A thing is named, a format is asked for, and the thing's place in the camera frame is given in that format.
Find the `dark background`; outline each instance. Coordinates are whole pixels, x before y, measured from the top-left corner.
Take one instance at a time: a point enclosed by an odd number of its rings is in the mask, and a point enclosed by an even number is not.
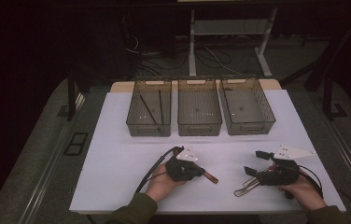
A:
[[[124,12],[59,10],[43,1],[0,3],[0,189],[48,98],[70,72],[84,92],[133,75],[123,49],[126,35],[120,21]],[[135,23],[127,32],[140,36],[142,44],[156,45],[169,54],[174,53],[175,35],[189,35],[188,10],[129,13]],[[218,16],[199,13],[202,18]],[[246,15],[251,18],[260,13],[251,9]],[[351,7],[343,4],[280,7],[273,36],[328,37],[343,32],[350,22]],[[342,55],[330,73],[351,95],[351,40]]]

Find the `metal frame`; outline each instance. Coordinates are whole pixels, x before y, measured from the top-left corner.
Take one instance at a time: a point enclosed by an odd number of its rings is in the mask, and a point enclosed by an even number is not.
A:
[[[255,52],[257,54],[257,58],[260,62],[260,67],[263,71],[263,75],[265,77],[272,77],[272,72],[269,68],[269,65],[266,62],[265,56],[263,55],[266,45],[268,43],[272,27],[274,25],[274,19],[275,15],[277,13],[277,7],[272,8],[269,20],[266,22],[266,26],[263,30],[263,35],[262,35],[262,42],[260,43],[260,46],[258,48],[255,48]],[[227,32],[226,34],[222,35],[239,35],[241,34],[237,30],[234,30],[232,32]],[[189,55],[189,63],[190,63],[190,76],[196,76],[196,61],[195,61],[195,55],[194,55],[194,39],[196,35],[203,35],[203,33],[196,34],[196,20],[195,20],[195,10],[192,9],[190,13],[190,55]]]

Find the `metal tongs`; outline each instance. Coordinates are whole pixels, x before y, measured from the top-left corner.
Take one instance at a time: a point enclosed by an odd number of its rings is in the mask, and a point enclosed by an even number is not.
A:
[[[252,177],[248,179],[245,183],[243,183],[242,189],[238,189],[234,192],[234,196],[241,197],[259,185],[260,185],[260,181],[256,177]]]

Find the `metal rod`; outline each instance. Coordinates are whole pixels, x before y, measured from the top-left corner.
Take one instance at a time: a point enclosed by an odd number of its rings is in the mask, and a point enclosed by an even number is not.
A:
[[[259,185],[260,185],[260,182],[257,181],[254,184],[252,184],[252,185],[250,185],[250,186],[248,186],[246,188],[235,190],[234,191],[234,196],[236,196],[236,197],[243,196],[243,195],[247,194],[249,191],[251,191],[252,189],[256,188]]]
[[[151,116],[153,122],[154,122],[155,124],[158,124],[158,123],[156,122],[155,118],[153,118],[153,115],[152,115],[152,113],[150,112],[150,110],[149,110],[149,108],[148,108],[148,105],[147,105],[147,103],[146,103],[146,101],[144,100],[144,98],[143,98],[142,95],[140,95],[140,99],[141,99],[141,101],[143,102],[144,106],[146,107],[146,109],[147,109],[149,115]]]
[[[159,105],[161,106],[161,124],[164,124],[164,119],[163,119],[163,106],[161,105],[161,90],[159,90]]]
[[[268,172],[269,171],[269,168],[262,171],[262,172]],[[253,183],[255,183],[255,181],[258,180],[256,177],[251,177],[249,178],[245,183],[243,183],[243,187],[248,187],[250,185],[252,185]]]

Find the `white bracket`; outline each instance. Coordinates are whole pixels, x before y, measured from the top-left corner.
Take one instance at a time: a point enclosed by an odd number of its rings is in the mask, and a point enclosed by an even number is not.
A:
[[[181,161],[197,161],[198,158],[195,156],[195,154],[192,151],[192,147],[184,147],[184,150],[182,150],[177,156],[177,159]]]
[[[317,155],[315,151],[306,151],[296,147],[280,146],[274,153],[275,159],[292,161],[298,158],[311,157]]]

